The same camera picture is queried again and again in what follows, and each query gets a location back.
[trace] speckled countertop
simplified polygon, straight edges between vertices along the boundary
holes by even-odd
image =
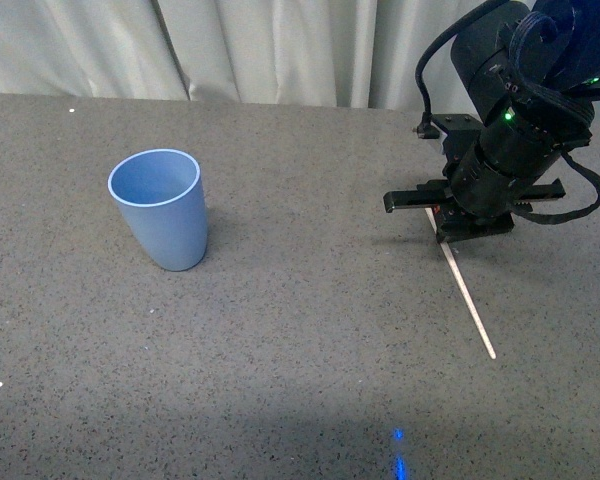
[[[0,95],[0,479],[600,479],[600,210],[453,244],[491,360],[426,215],[383,212],[443,166],[415,123]],[[107,191],[159,147],[203,172],[188,272]]]

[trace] white curtain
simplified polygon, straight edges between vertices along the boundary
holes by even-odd
[[[420,54],[481,2],[0,0],[0,92],[420,110]],[[449,48],[434,111],[472,112]]]

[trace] cup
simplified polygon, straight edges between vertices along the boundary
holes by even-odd
[[[133,235],[165,270],[196,265],[207,248],[200,165],[184,152],[147,150],[120,162],[109,192]]]

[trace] black cable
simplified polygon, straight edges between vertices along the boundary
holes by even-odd
[[[573,100],[560,92],[551,90],[543,87],[528,78],[525,77],[521,68],[520,57],[522,55],[522,49],[527,42],[527,39],[531,32],[539,26],[548,26],[550,29],[557,33],[557,26],[555,21],[541,12],[531,12],[527,15],[518,25],[511,38],[509,45],[509,59],[511,66],[514,70],[517,80],[521,83],[521,86],[525,88],[533,96],[543,100],[544,102],[552,105],[566,115],[570,116],[578,123],[582,124],[585,128],[591,126],[595,111],[591,103],[581,103],[577,100]]]
[[[600,206],[600,175],[586,167],[583,167],[579,163],[576,163],[576,161],[565,151],[562,152],[562,157],[566,160],[567,164],[571,168],[586,178],[589,183],[593,185],[593,187],[596,189],[596,193],[598,194],[596,201],[586,208],[574,210],[568,213],[558,213],[555,215],[531,213],[519,205],[513,205],[510,209],[511,212],[529,220],[530,222],[539,223],[540,225],[559,225],[561,223],[570,222],[571,220],[575,220],[577,218],[586,217]]]
[[[480,20],[482,17],[487,15],[488,13],[494,11],[496,8],[504,5],[509,0],[487,0],[481,5],[478,5],[476,8],[467,13],[460,20],[455,22],[449,28],[447,28],[444,32],[438,35],[431,45],[424,51],[418,64],[416,65],[416,85],[418,85],[418,89],[422,94],[422,100],[424,102],[424,112],[422,113],[422,122],[418,125],[417,132],[418,136],[421,138],[436,138],[438,135],[438,131],[431,126],[431,97],[429,96],[429,91],[427,90],[427,86],[424,83],[423,72],[424,68],[431,60],[431,57],[435,55],[435,53],[440,50],[440,48],[451,40],[454,36],[460,33],[462,30],[467,28],[472,23]]]

